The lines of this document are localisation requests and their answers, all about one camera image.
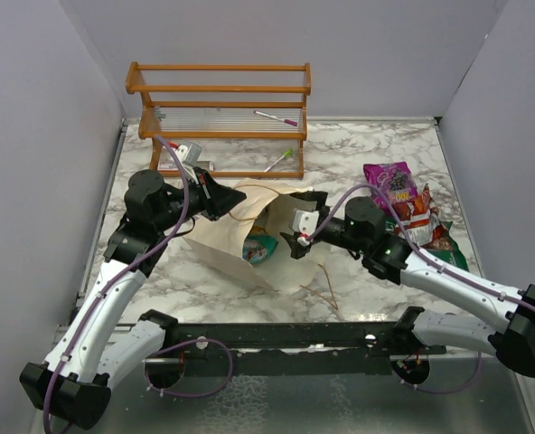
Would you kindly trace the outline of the beige paper bag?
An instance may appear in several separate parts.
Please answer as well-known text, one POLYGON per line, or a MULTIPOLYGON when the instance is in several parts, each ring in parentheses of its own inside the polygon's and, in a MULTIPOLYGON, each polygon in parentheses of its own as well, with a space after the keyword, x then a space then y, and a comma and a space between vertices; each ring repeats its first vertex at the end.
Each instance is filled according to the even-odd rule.
POLYGON ((305 257, 292 259, 289 246, 280 236, 280 232, 294 233, 290 228, 296 205, 292 194, 314 188, 253 179, 244 179, 234 188, 245 193, 247 199, 215 222, 201 218, 195 223, 193 231, 185 236, 199 259, 253 287, 285 295, 305 289, 336 309, 338 304, 333 292, 326 297, 309 287, 319 271, 326 272, 324 263, 330 246, 314 243, 305 257), (264 228, 278 241, 274 253, 255 265, 241 257, 244 240, 253 226, 264 228))

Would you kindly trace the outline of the teal mint candy bag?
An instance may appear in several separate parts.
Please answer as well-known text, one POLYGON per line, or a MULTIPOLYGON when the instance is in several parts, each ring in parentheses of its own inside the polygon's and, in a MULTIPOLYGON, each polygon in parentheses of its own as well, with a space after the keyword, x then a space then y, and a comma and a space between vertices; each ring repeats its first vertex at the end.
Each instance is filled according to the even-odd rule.
POLYGON ((253 226, 244 240, 241 257, 255 265, 268 259, 276 250, 278 241, 259 226, 253 226))

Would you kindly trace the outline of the purple snack bag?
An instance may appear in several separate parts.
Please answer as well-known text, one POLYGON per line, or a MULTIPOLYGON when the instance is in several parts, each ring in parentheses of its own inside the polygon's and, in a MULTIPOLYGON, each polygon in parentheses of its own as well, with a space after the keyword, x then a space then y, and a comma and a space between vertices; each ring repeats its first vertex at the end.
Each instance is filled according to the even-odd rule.
POLYGON ((365 164, 362 169, 368 183, 381 190, 399 218, 407 221, 414 212, 414 201, 418 196, 418 188, 408 164, 365 164))

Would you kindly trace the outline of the red Doritos bag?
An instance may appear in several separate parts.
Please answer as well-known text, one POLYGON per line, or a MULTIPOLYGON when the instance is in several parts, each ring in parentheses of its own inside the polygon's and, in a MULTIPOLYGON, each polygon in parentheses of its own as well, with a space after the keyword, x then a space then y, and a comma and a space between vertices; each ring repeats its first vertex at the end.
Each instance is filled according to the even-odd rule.
POLYGON ((394 203, 393 207, 407 230, 408 236, 419 247, 427 250, 454 249, 448 228, 440 221, 439 210, 432 199, 428 184, 414 198, 394 203))

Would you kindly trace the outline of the green snack bag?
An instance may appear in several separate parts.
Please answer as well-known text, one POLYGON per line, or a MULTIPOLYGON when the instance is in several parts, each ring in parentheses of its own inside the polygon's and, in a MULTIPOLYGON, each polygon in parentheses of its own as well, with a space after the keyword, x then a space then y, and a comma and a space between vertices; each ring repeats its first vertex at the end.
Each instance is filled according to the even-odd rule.
POLYGON ((407 234, 419 247, 437 258, 465 271, 469 270, 465 255, 450 235, 451 222, 441 222, 435 215, 407 224, 407 234))

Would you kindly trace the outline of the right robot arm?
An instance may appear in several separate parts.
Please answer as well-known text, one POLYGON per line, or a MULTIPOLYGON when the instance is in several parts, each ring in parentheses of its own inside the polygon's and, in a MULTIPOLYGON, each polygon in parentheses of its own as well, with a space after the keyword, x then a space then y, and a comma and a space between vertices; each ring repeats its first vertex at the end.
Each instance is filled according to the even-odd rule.
POLYGON ((416 288, 466 311, 447 316, 409 309, 393 332, 395 346, 413 354, 422 346, 453 346, 493 355, 510 370, 535 378, 535 285, 525 289, 478 277, 419 248, 404 233, 386 229, 386 216, 369 196, 346 193, 338 207, 326 205, 325 192, 299 193, 314 200, 312 211, 296 209, 282 236, 294 259, 318 242, 349 251, 372 276, 416 288))

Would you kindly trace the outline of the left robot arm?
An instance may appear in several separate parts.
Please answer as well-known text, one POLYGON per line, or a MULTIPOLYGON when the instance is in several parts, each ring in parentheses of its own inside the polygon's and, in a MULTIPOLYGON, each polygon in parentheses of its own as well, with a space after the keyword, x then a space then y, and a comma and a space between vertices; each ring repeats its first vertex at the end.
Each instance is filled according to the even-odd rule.
POLYGON ((121 380, 147 356, 165 357, 177 348, 177 333, 150 320, 138 321, 115 344, 108 340, 183 222, 198 214, 217 221, 246 198, 201 168, 194 174, 181 189, 156 170, 129 179, 126 211, 108 241, 94 287, 44 361, 28 363, 21 372, 20 384, 43 413, 44 431, 51 430, 52 418, 69 427, 93 428, 121 380))

